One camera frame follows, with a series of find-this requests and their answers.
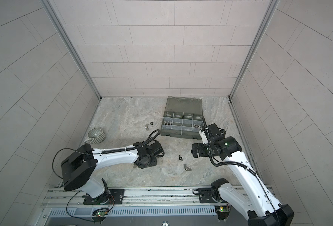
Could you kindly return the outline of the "silver wing nut front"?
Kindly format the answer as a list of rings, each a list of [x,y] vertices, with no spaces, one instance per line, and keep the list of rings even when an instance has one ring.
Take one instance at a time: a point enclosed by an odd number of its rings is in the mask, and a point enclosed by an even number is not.
[[[186,171],[192,171],[192,169],[191,169],[190,167],[188,167],[187,164],[184,164],[183,166],[184,166],[184,169],[185,169]]]

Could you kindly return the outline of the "green plastic organizer box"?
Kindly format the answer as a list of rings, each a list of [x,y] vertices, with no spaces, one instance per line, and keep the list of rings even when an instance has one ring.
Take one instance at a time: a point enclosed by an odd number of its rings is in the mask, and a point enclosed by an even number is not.
[[[162,136],[201,140],[199,132],[203,126],[201,99],[167,98],[161,125]]]

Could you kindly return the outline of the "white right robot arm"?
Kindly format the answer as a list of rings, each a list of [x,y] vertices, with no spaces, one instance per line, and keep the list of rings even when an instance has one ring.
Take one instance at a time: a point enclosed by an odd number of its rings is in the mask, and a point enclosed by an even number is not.
[[[226,201],[244,216],[250,226],[289,226],[294,211],[281,202],[261,182],[241,145],[227,137],[224,129],[214,123],[199,131],[202,143],[192,145],[194,157],[208,157],[215,167],[228,166],[244,188],[246,195],[236,191],[224,178],[211,185],[211,196]]]

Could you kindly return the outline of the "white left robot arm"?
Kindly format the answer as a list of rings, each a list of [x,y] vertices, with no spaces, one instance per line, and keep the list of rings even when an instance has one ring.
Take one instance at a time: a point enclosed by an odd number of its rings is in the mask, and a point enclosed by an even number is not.
[[[132,163],[140,169],[157,165],[164,156],[161,144],[134,143],[119,149],[93,149],[90,144],[82,145],[61,163],[65,191],[81,190],[92,204],[104,204],[111,199],[105,179],[92,177],[94,171],[113,165]]]

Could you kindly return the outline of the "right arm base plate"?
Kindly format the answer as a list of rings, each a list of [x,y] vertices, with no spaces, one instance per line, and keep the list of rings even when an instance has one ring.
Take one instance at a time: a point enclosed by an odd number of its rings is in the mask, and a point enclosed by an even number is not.
[[[218,203],[219,200],[216,200],[213,197],[211,188],[196,188],[192,191],[194,195],[199,198],[200,203]]]

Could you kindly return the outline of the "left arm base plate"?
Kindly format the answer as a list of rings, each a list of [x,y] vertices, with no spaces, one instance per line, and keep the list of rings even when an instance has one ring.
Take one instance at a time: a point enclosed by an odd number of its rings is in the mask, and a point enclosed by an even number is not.
[[[106,205],[121,204],[124,198],[124,189],[111,189],[104,192],[97,198],[92,198],[89,194],[83,195],[84,205]]]

